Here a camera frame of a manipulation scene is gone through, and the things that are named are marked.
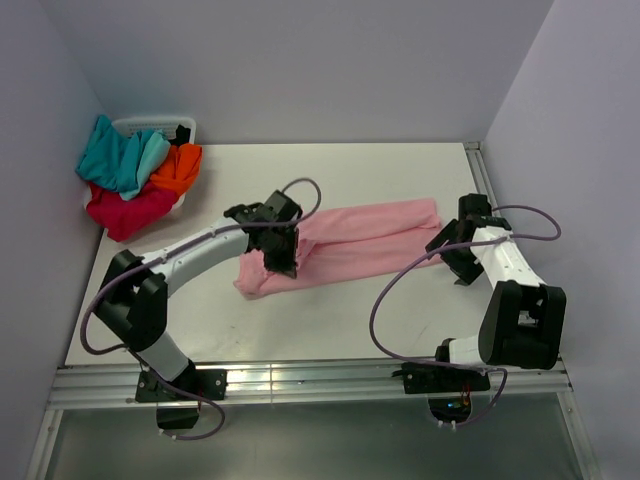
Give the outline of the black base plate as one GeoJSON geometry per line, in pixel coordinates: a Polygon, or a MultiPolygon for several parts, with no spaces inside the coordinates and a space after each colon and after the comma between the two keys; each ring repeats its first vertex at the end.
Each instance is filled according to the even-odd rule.
{"type": "Polygon", "coordinates": [[[393,377],[402,379],[406,394],[427,393],[472,393],[484,392],[491,388],[486,375],[451,367],[429,366],[405,362],[393,377]]]}
{"type": "MultiPolygon", "coordinates": [[[[179,389],[214,401],[225,398],[227,370],[198,369],[196,373],[197,385],[195,387],[179,386],[179,389]]],[[[167,403],[189,401],[189,398],[166,389],[151,372],[142,371],[138,379],[135,401],[137,403],[167,403]]]]}

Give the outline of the black t shirt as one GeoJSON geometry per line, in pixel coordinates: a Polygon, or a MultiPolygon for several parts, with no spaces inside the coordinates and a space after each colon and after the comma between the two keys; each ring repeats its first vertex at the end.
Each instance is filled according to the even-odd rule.
{"type": "Polygon", "coordinates": [[[175,138],[171,143],[177,147],[191,143],[192,130],[182,124],[179,124],[175,130],[175,138]]]}

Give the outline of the magenta t shirt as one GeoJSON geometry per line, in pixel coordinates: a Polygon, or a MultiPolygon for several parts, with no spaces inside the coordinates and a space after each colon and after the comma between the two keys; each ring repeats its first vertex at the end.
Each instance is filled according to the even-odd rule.
{"type": "Polygon", "coordinates": [[[123,200],[119,193],[88,184],[89,195],[85,210],[91,219],[103,227],[107,236],[124,242],[140,230],[167,215],[179,197],[172,190],[146,184],[131,200],[123,200]]]}

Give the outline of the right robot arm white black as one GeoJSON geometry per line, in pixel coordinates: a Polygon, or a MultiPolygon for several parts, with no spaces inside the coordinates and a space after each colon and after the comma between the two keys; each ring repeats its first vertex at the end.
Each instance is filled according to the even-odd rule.
{"type": "Polygon", "coordinates": [[[549,370],[556,364],[566,294],[534,272],[518,248],[519,237],[487,196],[468,194],[458,201],[458,217],[426,245],[459,284],[486,275],[492,287],[478,334],[446,339],[437,348],[432,370],[441,388],[457,388],[467,377],[466,365],[549,370]]]}

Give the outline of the pink t shirt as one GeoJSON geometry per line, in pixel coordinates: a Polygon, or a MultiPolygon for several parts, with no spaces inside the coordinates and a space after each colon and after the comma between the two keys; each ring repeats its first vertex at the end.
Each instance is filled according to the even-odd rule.
{"type": "Polygon", "coordinates": [[[246,299],[397,273],[442,229],[432,198],[323,210],[299,226],[297,276],[266,270],[263,254],[239,258],[233,282],[246,299]]]}

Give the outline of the orange t shirt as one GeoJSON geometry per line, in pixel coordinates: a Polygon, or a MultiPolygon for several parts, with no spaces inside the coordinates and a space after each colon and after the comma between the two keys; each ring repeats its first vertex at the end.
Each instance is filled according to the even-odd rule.
{"type": "Polygon", "coordinates": [[[151,174],[153,185],[184,195],[195,183],[203,157],[200,145],[185,143],[171,145],[164,162],[151,174]]]}

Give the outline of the white laundry basket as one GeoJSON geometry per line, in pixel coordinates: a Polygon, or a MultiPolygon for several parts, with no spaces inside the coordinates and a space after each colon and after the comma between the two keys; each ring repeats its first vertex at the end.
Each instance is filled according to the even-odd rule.
{"type": "MultiPolygon", "coordinates": [[[[161,131],[166,138],[171,141],[175,138],[175,130],[179,124],[189,127],[192,130],[191,143],[195,144],[195,123],[188,118],[169,118],[169,119],[145,119],[145,118],[132,118],[112,121],[110,120],[114,128],[123,136],[130,137],[134,132],[139,130],[158,130],[161,131]]],[[[176,211],[184,200],[186,193],[179,197],[178,201],[174,204],[171,211],[176,211]]]]}

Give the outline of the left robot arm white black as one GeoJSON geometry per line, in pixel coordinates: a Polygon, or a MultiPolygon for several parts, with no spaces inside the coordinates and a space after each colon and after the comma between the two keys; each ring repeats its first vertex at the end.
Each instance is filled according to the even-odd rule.
{"type": "Polygon", "coordinates": [[[194,363],[167,331],[170,297],[218,264],[253,251],[261,253],[267,271],[295,277],[301,218],[301,207],[276,190],[263,203],[228,209],[169,247],[145,255],[123,250],[111,260],[87,313],[159,376],[159,388],[170,398],[199,394],[203,386],[194,363]]]}

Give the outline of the teal t shirt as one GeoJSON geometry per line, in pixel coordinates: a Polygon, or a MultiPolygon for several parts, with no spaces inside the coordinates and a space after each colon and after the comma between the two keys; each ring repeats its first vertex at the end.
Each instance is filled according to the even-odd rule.
{"type": "Polygon", "coordinates": [[[75,172],[84,181],[135,198],[169,153],[171,144],[158,130],[139,130],[123,136],[106,115],[100,115],[75,172]]]}

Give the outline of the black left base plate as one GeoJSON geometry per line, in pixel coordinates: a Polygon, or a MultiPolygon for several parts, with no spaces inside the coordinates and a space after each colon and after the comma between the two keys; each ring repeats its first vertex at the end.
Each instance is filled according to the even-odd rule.
{"type": "MultiPolygon", "coordinates": [[[[179,386],[179,389],[214,401],[225,398],[227,370],[198,369],[196,373],[197,385],[195,387],[179,386]]],[[[151,372],[142,371],[138,379],[135,401],[137,403],[167,403],[189,401],[189,398],[166,389],[151,372]]]]}

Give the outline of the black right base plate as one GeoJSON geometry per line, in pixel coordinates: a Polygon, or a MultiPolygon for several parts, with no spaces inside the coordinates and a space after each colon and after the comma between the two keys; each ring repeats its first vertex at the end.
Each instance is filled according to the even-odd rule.
{"type": "Polygon", "coordinates": [[[486,375],[451,367],[429,366],[405,362],[393,377],[402,379],[406,394],[427,393],[472,393],[484,392],[491,388],[486,375]]]}

